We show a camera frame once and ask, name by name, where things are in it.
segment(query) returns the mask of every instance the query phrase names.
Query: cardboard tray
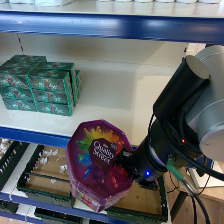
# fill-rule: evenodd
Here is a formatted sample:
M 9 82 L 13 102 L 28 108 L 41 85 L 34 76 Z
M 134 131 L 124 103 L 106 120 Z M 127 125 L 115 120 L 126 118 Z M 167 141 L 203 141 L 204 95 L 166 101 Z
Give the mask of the cardboard tray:
M 0 160 L 0 190 L 3 189 L 29 143 L 14 141 Z
M 19 207 L 19 204 L 0 200 L 0 211 L 1 212 L 15 214 L 18 207 Z
M 133 184 L 129 193 L 120 202 L 106 210 L 107 216 L 137 224 L 167 222 L 168 209 L 163 177 L 157 181 L 157 191 Z
M 63 214 L 60 212 L 49 211 L 42 208 L 36 208 L 34 215 L 36 217 L 41 218 L 46 223 L 51 224 L 61 224 L 61 223 L 68 223 L 68 224 L 81 224 L 82 218 Z
M 46 158 L 43 152 L 51 149 L 59 150 L 57 156 L 48 156 L 48 162 L 40 164 L 40 160 Z M 60 166 L 65 164 L 64 149 L 38 145 L 17 183 L 17 189 L 31 200 L 72 208 L 75 198 L 70 193 L 67 171 L 59 172 Z

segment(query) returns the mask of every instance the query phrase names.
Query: white shelf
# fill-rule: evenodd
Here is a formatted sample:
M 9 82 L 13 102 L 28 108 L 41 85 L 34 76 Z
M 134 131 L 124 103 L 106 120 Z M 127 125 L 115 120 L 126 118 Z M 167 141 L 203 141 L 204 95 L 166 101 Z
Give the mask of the white shelf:
M 0 5 L 2 11 L 50 12 L 50 13 L 82 13 L 82 14 L 122 14 L 147 16 L 178 16 L 223 18 L 224 4 L 193 3 L 139 3 L 139 2 L 100 2 L 95 0 L 77 0 L 60 7 L 40 7 L 30 4 Z
M 0 99 L 0 126 L 70 137 L 84 121 L 104 119 L 121 129 L 132 145 L 147 134 L 152 106 L 170 76 L 89 71 L 72 117 L 6 110 Z

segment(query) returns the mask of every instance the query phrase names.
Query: white product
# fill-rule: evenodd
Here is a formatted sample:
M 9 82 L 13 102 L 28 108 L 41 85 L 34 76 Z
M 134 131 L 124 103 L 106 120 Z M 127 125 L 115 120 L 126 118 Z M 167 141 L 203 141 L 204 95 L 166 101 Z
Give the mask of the white product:
M 37 6 L 61 6 L 66 5 L 74 0 L 35 0 Z
M 196 16 L 217 16 L 219 11 L 219 6 L 221 4 L 202 4 L 198 3 L 195 7 L 195 15 Z
M 135 2 L 152 2 L 153 0 L 135 0 Z
M 152 8 L 153 8 L 153 2 L 148 2 L 148 3 L 140 3 L 140 2 L 134 2 L 134 13 L 135 14 L 140 14 L 140 15 L 149 15 L 152 14 Z
M 181 3 L 189 4 L 189 3 L 195 3 L 197 0 L 176 0 L 176 1 L 181 2 Z
M 0 3 L 8 3 L 9 0 L 0 0 Z
M 173 15 L 175 16 L 193 16 L 195 13 L 196 4 L 183 4 L 175 2 Z
M 114 2 L 102 2 L 101 0 L 98 0 L 96 1 L 96 10 L 97 12 L 112 13 L 114 12 Z
M 212 3 L 219 4 L 222 0 L 198 0 L 198 1 L 202 3 L 208 3 L 208 4 L 212 4 Z
M 162 2 L 153 2 L 152 13 L 155 15 L 172 15 L 174 9 L 174 3 L 162 3 Z
M 156 0 L 157 2 L 174 2 L 175 0 Z
M 97 0 L 99 2 L 110 2 L 111 0 Z
M 2 139 L 2 142 L 9 142 L 10 140 L 9 139 L 6 139 L 6 138 L 3 138 Z
M 133 2 L 114 2 L 114 12 L 129 14 L 133 11 Z
M 131 2 L 132 0 L 115 0 L 116 2 Z
M 34 1 L 35 0 L 9 0 L 9 2 L 11 4 L 18 4 L 18 3 L 21 3 L 21 4 L 34 4 Z

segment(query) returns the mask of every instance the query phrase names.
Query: cardboard box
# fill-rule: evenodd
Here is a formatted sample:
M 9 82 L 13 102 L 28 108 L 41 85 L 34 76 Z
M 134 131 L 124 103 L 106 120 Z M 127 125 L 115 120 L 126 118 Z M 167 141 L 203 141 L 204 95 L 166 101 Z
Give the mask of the cardboard box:
M 32 89 L 59 91 L 66 94 L 71 89 L 69 73 L 66 71 L 33 69 L 27 77 Z
M 75 109 L 73 100 L 70 102 L 70 104 L 54 104 L 36 101 L 36 106 L 39 112 L 63 116 L 72 116 L 72 113 Z
M 26 76 L 32 68 L 0 67 L 0 86 L 29 88 Z
M 51 92 L 32 89 L 33 98 L 45 103 L 69 104 L 73 100 L 72 90 L 65 92 Z
M 30 89 L 24 89 L 19 87 L 0 86 L 0 95 L 2 96 L 2 98 L 33 100 L 33 96 Z
M 14 100 L 3 98 L 3 102 L 8 110 L 37 111 L 34 101 L 32 100 Z
M 30 61 L 30 62 L 46 62 L 46 56 L 32 56 L 32 55 L 14 55 L 10 61 Z
M 35 68 L 39 62 L 31 62 L 31 61 L 11 61 L 8 60 L 1 66 L 3 67 L 12 67 L 12 68 Z

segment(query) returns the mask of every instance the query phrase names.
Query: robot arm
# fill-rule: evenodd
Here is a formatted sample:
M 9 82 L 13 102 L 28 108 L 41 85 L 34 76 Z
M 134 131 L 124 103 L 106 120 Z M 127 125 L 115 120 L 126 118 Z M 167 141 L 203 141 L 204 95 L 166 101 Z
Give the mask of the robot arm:
M 224 161 L 223 85 L 224 47 L 183 60 L 153 105 L 156 120 L 148 135 L 129 156 L 137 182 L 163 175 L 170 155 L 177 168 L 203 154 Z

